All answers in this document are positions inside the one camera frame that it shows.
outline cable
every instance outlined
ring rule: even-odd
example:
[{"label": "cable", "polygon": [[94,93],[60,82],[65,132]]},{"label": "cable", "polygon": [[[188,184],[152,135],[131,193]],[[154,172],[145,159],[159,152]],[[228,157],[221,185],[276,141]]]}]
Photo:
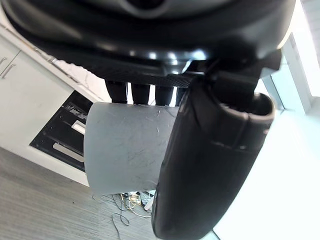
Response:
[{"label": "cable", "polygon": [[[118,196],[119,200],[120,200],[120,205],[118,204],[118,202],[116,201],[115,195]],[[135,214],[138,217],[141,218],[151,218],[150,216],[144,216],[144,215],[140,215],[138,213],[136,213],[133,209],[136,206],[141,206],[141,197],[137,194],[128,194],[128,198],[125,198],[127,200],[127,204],[125,202],[124,196],[122,194],[112,194],[111,196],[107,196],[107,195],[102,195],[103,197],[105,197],[106,199],[102,200],[101,202],[98,201],[94,195],[92,195],[92,199],[99,202],[100,204],[104,203],[104,202],[110,202],[116,205],[116,207],[120,210],[120,213],[114,212],[111,214],[111,220],[112,220],[112,224],[116,230],[116,233],[118,235],[118,238],[121,240],[121,236],[120,236],[120,231],[116,225],[115,222],[115,216],[119,216],[120,217],[120,221],[122,222],[123,225],[125,225],[126,227],[128,227],[130,225],[130,221],[128,218],[126,218],[125,216],[123,216],[123,212],[125,211],[129,211],[133,214]]]},{"label": "cable", "polygon": [[115,203],[115,205],[117,206],[117,208],[120,209],[120,214],[114,212],[114,213],[111,215],[111,219],[112,219],[113,226],[114,226],[114,228],[115,228],[115,230],[116,230],[116,232],[117,232],[117,234],[118,234],[118,238],[121,240],[120,232],[119,232],[119,229],[117,228],[117,225],[116,225],[116,223],[115,223],[114,215],[120,216],[120,221],[121,221],[126,227],[128,227],[128,226],[130,225],[130,221],[129,221],[128,218],[126,218],[125,216],[122,215],[122,212],[123,212],[123,211],[126,211],[126,209],[123,210],[123,201],[122,201],[122,200],[123,200],[123,197],[122,197],[122,195],[121,195],[121,198],[120,198],[121,206],[119,206],[119,205],[117,204],[117,202],[116,202],[113,194],[112,194],[112,198],[113,198],[114,203]]},{"label": "cable", "polygon": [[150,216],[142,216],[142,215],[136,213],[135,211],[130,211],[130,212],[132,212],[133,214],[135,214],[135,215],[137,215],[137,216],[139,216],[141,218],[151,218],[152,217],[152,215],[150,215]]}]

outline gray floor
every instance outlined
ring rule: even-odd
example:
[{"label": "gray floor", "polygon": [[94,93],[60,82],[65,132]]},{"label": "gray floor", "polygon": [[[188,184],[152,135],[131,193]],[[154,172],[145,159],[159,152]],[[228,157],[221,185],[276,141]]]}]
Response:
[{"label": "gray floor", "polygon": [[[111,219],[118,212],[92,199],[88,187],[0,148],[1,240],[119,239]],[[130,226],[115,217],[122,240],[156,239],[150,218],[123,215]]]}]

